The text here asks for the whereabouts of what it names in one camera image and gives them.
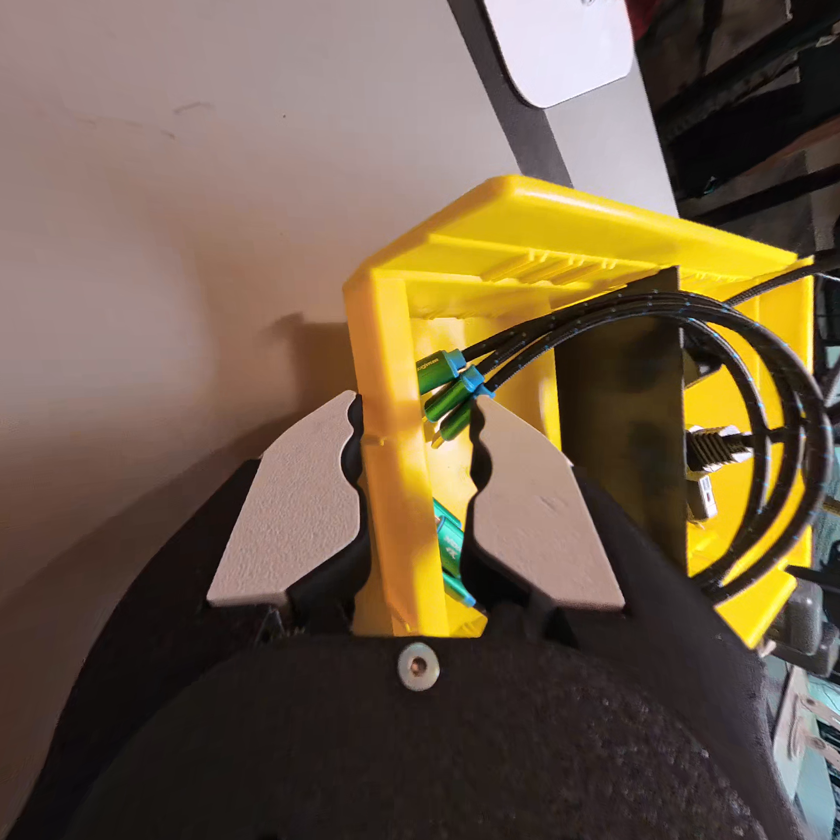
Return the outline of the yellow plastic bin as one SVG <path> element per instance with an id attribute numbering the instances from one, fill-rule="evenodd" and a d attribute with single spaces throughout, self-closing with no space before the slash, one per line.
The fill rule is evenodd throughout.
<path id="1" fill-rule="evenodd" d="M 362 397 L 361 441 L 381 595 L 357 601 L 359 635 L 474 637 L 485 619 L 434 570 L 433 498 L 463 521 L 476 492 L 467 432 L 434 449 L 415 362 L 679 267 L 679 287 L 723 300 L 812 257 L 522 175 L 493 177 L 367 258 L 343 285 Z M 810 277 L 740 310 L 812 369 Z M 561 448 L 552 355 L 496 402 Z M 718 612 L 754 647 L 793 591 L 785 564 L 810 562 L 806 531 L 763 581 Z"/>

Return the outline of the white stand base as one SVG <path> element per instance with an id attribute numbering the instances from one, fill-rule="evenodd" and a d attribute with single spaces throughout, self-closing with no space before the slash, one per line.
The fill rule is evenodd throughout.
<path id="1" fill-rule="evenodd" d="M 520 99 L 552 107 L 624 79 L 634 37 L 624 1 L 484 1 Z"/>

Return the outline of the black bin divider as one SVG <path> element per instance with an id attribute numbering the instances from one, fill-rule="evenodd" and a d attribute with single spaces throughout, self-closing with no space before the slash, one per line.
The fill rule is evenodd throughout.
<path id="1" fill-rule="evenodd" d="M 681 328 L 647 314 L 676 292 L 669 267 L 588 301 L 555 351 L 561 447 L 605 550 L 687 575 Z"/>

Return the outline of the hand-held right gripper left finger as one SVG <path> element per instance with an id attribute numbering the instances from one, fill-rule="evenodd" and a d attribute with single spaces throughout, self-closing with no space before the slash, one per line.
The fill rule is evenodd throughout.
<path id="1" fill-rule="evenodd" d="M 347 602 L 371 572 L 361 395 L 344 391 L 263 453 L 206 594 L 212 606 Z"/>

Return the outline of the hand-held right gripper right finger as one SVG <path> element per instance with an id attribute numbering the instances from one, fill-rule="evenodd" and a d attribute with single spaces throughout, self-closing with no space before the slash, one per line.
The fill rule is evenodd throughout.
<path id="1" fill-rule="evenodd" d="M 461 572 L 487 606 L 492 587 L 551 606 L 620 613 L 625 599 L 571 462 L 490 397 L 471 408 L 468 504 Z"/>

